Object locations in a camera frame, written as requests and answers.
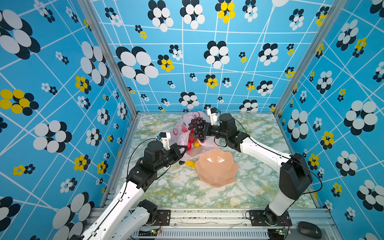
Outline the right green circuit board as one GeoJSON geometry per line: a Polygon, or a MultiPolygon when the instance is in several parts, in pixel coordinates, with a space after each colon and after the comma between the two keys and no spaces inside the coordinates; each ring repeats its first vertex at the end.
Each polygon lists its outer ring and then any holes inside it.
{"type": "Polygon", "coordinates": [[[284,240],[285,234],[282,230],[268,230],[269,240],[284,240]]]}

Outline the green circuit board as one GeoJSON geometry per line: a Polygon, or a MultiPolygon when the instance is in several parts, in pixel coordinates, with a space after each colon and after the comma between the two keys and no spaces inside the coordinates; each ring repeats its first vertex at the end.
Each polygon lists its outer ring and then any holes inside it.
{"type": "Polygon", "coordinates": [[[138,236],[139,237],[156,237],[161,233],[162,233],[161,229],[153,229],[153,230],[149,230],[149,231],[140,230],[138,233],[138,236]]]}
{"type": "Polygon", "coordinates": [[[268,230],[269,240],[284,240],[285,234],[282,230],[268,230]]]}

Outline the aluminium front rail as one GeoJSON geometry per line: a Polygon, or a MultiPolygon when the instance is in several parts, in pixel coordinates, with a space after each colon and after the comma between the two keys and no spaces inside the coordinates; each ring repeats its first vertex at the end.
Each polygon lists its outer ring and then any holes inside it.
{"type": "MultiPolygon", "coordinates": [[[[282,230],[285,240],[315,240],[299,232],[299,222],[317,225],[322,231],[321,240],[340,240],[341,233],[331,214],[325,209],[289,210],[292,226],[253,227],[241,209],[170,209],[169,226],[142,226],[128,240],[269,240],[268,230],[282,230]],[[140,230],[161,229],[156,237],[139,237],[140,230]]],[[[97,209],[91,214],[88,228],[104,212],[97,209]]]]}

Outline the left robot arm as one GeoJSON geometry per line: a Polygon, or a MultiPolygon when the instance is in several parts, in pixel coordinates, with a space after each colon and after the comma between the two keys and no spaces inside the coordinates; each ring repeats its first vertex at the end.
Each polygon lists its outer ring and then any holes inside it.
{"type": "Polygon", "coordinates": [[[71,240],[127,240],[139,228],[156,220],[155,204],[146,201],[127,217],[127,213],[158,178],[158,170],[170,167],[187,152],[188,146],[167,147],[158,140],[148,143],[143,157],[130,170],[121,190],[98,219],[71,240]]]}

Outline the pink plastic bag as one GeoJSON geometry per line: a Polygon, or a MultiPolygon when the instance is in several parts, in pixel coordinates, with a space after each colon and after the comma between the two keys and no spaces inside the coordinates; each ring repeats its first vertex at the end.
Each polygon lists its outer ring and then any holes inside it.
{"type": "Polygon", "coordinates": [[[214,137],[199,137],[201,134],[200,124],[194,127],[193,123],[200,120],[203,122],[202,126],[204,123],[211,123],[210,118],[204,112],[191,112],[184,115],[171,130],[170,145],[177,144],[188,147],[187,152],[180,159],[181,162],[187,162],[219,148],[214,142],[214,137]]]}

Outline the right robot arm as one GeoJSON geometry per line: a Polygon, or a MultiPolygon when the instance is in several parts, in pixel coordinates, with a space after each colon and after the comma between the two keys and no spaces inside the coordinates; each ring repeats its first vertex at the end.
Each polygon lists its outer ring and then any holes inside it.
{"type": "Polygon", "coordinates": [[[219,115],[216,110],[208,110],[211,122],[205,124],[203,135],[225,140],[227,147],[262,161],[279,174],[279,191],[263,213],[268,225],[277,225],[287,210],[306,194],[316,175],[306,166],[303,155],[286,154],[256,141],[238,130],[236,119],[231,114],[219,115]]]}

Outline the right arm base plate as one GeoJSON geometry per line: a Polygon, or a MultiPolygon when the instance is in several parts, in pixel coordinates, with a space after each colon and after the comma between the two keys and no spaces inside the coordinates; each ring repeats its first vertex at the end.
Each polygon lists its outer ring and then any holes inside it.
{"type": "Polygon", "coordinates": [[[292,226],[292,221],[288,211],[281,216],[275,215],[271,211],[248,210],[245,217],[251,221],[253,227],[288,227],[292,226]]]}

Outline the left green circuit board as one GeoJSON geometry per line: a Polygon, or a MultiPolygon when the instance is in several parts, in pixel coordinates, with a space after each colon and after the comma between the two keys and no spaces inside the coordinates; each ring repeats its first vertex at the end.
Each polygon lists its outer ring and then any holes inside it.
{"type": "Polygon", "coordinates": [[[162,233],[161,229],[153,229],[153,230],[149,230],[149,231],[140,230],[138,233],[138,236],[139,237],[156,237],[161,233],[162,233]]]}

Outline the red strawberry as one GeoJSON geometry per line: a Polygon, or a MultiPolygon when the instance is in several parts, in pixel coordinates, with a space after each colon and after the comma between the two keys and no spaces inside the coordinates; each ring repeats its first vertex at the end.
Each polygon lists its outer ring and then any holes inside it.
{"type": "Polygon", "coordinates": [[[190,133],[188,136],[188,143],[187,143],[188,151],[190,151],[192,149],[192,145],[194,142],[195,142],[194,134],[190,133]]]}

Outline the pink scalloped fruit plate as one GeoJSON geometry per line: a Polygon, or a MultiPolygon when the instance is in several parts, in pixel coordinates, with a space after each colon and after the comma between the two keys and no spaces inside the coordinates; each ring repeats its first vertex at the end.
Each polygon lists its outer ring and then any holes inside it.
{"type": "Polygon", "coordinates": [[[195,166],[200,180],[215,188],[232,184],[239,170],[233,154],[220,149],[201,155],[195,166]]]}

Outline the black computer mouse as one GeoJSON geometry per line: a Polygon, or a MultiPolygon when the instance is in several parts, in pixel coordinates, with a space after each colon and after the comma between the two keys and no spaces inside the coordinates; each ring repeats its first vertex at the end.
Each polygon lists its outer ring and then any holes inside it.
{"type": "Polygon", "coordinates": [[[301,234],[315,240],[320,240],[323,236],[321,229],[317,225],[309,222],[299,222],[298,229],[301,234]]]}

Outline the dark purple grape bunch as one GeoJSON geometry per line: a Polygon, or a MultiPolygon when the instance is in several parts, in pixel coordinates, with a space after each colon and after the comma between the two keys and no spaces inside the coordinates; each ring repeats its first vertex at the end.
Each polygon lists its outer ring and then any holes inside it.
{"type": "Polygon", "coordinates": [[[200,143],[203,143],[206,140],[206,136],[203,134],[205,123],[206,120],[202,117],[194,117],[188,124],[188,130],[190,133],[194,134],[195,140],[198,140],[200,143]]]}

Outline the small yellow red mango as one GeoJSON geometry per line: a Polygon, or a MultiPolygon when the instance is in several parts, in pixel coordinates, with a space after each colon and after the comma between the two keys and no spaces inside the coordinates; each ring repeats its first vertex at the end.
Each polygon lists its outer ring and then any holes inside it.
{"type": "Polygon", "coordinates": [[[199,148],[201,146],[198,140],[195,141],[194,146],[195,148],[199,148]]]}

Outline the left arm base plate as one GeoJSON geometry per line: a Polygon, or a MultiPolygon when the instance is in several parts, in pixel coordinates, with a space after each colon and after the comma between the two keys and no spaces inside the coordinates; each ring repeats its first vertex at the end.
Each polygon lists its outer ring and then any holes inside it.
{"type": "Polygon", "coordinates": [[[129,210],[129,215],[126,217],[126,223],[129,227],[136,226],[169,226],[171,218],[170,210],[147,210],[143,207],[138,207],[134,210],[129,210]]]}

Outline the yellow flat piece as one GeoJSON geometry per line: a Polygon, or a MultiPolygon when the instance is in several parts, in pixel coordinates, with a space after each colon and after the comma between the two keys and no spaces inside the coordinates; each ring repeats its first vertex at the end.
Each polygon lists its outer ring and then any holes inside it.
{"type": "Polygon", "coordinates": [[[191,168],[196,168],[196,163],[195,162],[192,162],[192,161],[186,161],[185,162],[185,165],[186,166],[189,166],[189,167],[191,167],[191,168]]]}

